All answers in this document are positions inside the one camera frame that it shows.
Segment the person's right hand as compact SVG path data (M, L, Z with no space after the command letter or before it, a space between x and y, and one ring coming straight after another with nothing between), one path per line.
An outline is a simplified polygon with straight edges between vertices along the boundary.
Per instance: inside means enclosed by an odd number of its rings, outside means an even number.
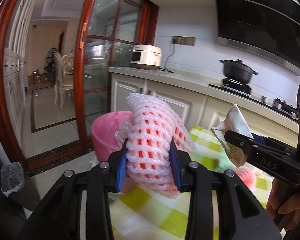
M279 180L274 179L272 182L272 188L266 204L266 211L274 219L276 214L285 215L293 213L292 218L285 226L285 231L294 230L300 223L300 193L292 195L287 201L282 203L282 199L279 197L278 188Z

